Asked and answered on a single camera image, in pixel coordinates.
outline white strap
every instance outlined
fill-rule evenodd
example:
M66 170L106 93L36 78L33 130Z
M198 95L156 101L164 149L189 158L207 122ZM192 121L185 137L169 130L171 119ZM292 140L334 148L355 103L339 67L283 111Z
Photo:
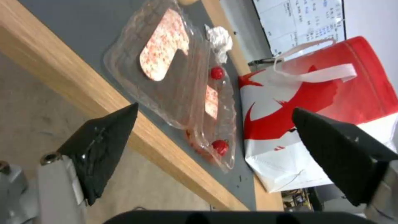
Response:
M289 73L277 70L276 64L279 59L288 57L288 56L290 56L294 53L297 53L301 50L304 50L311 46L315 46L317 44L321 44L321 43L324 43L327 41L332 41L333 44L336 43L336 40L334 40L334 39L324 39L324 40L304 43L304 44L298 45L298 46L290 49L289 51L287 51L275 58L273 70L275 71L275 73L280 74L286 78L293 79L296 81L301 81L301 82L307 82L307 83L321 83L321 82L326 82L326 81L335 80L335 79L342 79L343 82L346 82L348 80L355 78L357 76L357 73L352 64L336 65L333 67L316 70L316 71L301 74L301 75L291 75Z

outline clear plastic tray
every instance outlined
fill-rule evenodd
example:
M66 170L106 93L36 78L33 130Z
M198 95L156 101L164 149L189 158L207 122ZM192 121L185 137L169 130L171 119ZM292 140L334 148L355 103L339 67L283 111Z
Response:
M170 14L178 15L181 20L175 17L170 19L171 17L168 16ZM174 57L160 57L163 58L163 61L164 58L172 58L172 60L168 69L166 69L164 78L160 81L154 81L150 79L148 73L156 70L159 66L148 68L147 65L155 62L162 63L157 60L159 57L153 55L141 56L141 54L143 52L151 54L148 52L155 51L163 54L163 52L172 50L170 48L166 50L156 48L155 51L144 51L160 24L163 24L163 27L159 30L162 30L164 35L161 38L155 38L153 42L156 44L154 45L168 48L167 46L170 46L170 43L172 43L171 45L177 43L176 46L181 48L175 51ZM185 33L178 31L181 24ZM186 40L185 34L189 40L188 46L184 42ZM188 129L193 128L198 123L195 113L202 110L204 106L198 103L200 97L197 96L197 92L201 92L205 88L207 76L204 75L204 71L208 68L210 51L209 43L203 39L201 32L194 28L184 16L176 1L149 0L130 18L119 39L105 54L104 63L110 73L131 96L156 112L171 126Z
M206 100L206 90L198 94L201 96L198 102L199 122L194 129L186 131L190 145L201 154L206 160L218 164L224 172L228 172L234 167L235 163L235 142L236 142L236 112L235 101L233 98L233 88L231 81L224 69L225 76L221 80L214 80L210 77L213 67L220 66L216 63L213 52L210 54L209 68L207 71L207 87L217 92L218 105L217 116L214 118L211 113L206 112L204 102ZM221 156L212 146L216 140L228 142L227 153Z

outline gray table surface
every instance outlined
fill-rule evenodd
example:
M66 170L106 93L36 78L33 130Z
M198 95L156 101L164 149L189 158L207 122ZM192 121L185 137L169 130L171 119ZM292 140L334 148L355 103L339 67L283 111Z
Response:
M103 56L110 45L115 42L130 16L143 4L143 0L19 1L123 96L131 102L135 102L108 73L103 64ZM212 26L201 1L185 6L183 10L195 26L203 27L204 24ZM235 167L229 173L224 174L218 167L209 164L196 154L188 145L183 131L169 126L143 105L140 105L140 111L238 200L250 210L255 210L253 172L244 160L238 74L231 60L228 60L224 67L230 75L235 90L234 99L237 112L236 161Z

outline red cherry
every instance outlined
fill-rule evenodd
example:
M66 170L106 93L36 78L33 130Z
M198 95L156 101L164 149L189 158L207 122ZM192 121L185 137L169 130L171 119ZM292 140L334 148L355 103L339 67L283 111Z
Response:
M221 156L224 156L228 152L228 149L229 149L228 142L226 142L224 140L216 140L211 145Z
M224 70L220 66L213 67L210 72L210 76L213 79L219 80L224 77Z

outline red and white bag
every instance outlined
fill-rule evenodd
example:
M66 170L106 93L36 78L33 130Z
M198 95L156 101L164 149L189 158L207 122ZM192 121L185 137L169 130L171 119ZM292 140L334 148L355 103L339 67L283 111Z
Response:
M275 61L325 41L297 46ZM295 131L295 107L356 124L395 150L398 100L363 37L275 63L240 77L239 85L246 162L269 192L332 183Z

